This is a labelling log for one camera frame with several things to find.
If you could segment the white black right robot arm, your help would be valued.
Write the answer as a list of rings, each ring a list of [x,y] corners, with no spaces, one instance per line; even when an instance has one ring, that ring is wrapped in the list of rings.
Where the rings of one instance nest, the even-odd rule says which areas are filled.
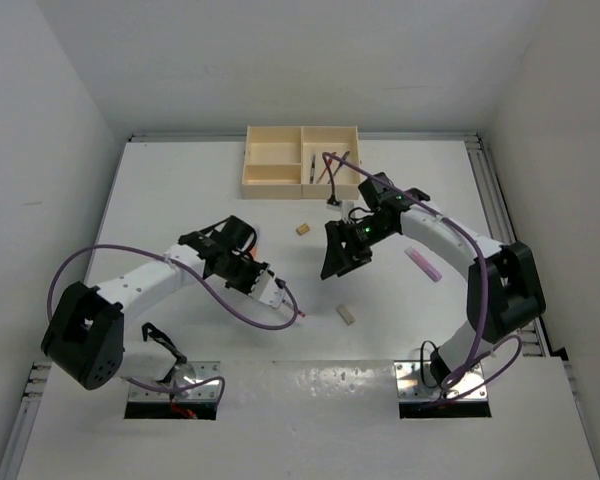
[[[393,236],[410,238],[453,267],[467,283],[466,321],[436,347],[430,375],[445,388],[514,331],[540,317],[546,301],[533,253],[505,244],[442,214],[417,188],[398,190],[384,173],[358,187],[368,212],[326,223],[322,279],[342,277],[372,260],[372,248]]]

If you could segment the red gel pen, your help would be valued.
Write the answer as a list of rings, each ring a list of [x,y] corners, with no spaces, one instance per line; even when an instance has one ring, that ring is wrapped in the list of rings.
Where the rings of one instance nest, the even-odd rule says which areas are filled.
[[[327,174],[327,172],[328,172],[328,170],[330,168],[330,165],[332,163],[332,160],[333,160],[333,158],[332,158],[333,155],[336,155],[336,152],[331,152],[330,153],[330,156],[326,160],[326,164],[324,166],[323,171],[321,172],[321,174],[319,175],[319,177],[315,180],[314,184],[319,184],[321,182],[321,180],[323,179],[323,177]]]

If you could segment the blue gel pen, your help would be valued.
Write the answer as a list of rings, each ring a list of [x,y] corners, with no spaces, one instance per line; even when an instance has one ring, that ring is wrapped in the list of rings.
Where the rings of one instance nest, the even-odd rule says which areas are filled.
[[[346,152],[344,153],[344,155],[343,155],[341,158],[342,158],[343,160],[348,160],[348,156],[349,156],[349,154],[350,154],[350,151],[346,151]],[[335,169],[335,170],[332,172],[332,173],[333,173],[333,177],[335,177],[335,176],[337,175],[337,173],[338,173],[338,172],[339,172],[339,170],[342,168],[342,166],[343,166],[343,164],[342,164],[342,163],[339,163],[339,165],[337,166],[337,168],[336,168],[336,169]],[[332,183],[332,180],[333,180],[333,179],[330,177],[330,179],[329,179],[329,181],[328,181],[328,184],[331,184],[331,183]]]

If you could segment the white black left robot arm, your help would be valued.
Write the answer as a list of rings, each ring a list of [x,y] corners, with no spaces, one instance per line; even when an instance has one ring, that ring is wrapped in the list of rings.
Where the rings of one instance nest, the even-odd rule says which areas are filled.
[[[163,387],[187,357],[173,340],[147,322],[142,338],[128,342],[125,331],[135,320],[186,287],[203,287],[231,315],[261,327],[223,301],[209,278],[267,307],[285,299],[284,284],[266,262],[253,256],[257,230],[236,216],[181,235],[163,254],[136,249],[146,263],[95,285],[77,281],[58,300],[47,300],[49,324],[42,353],[76,380],[94,390],[110,379]]]

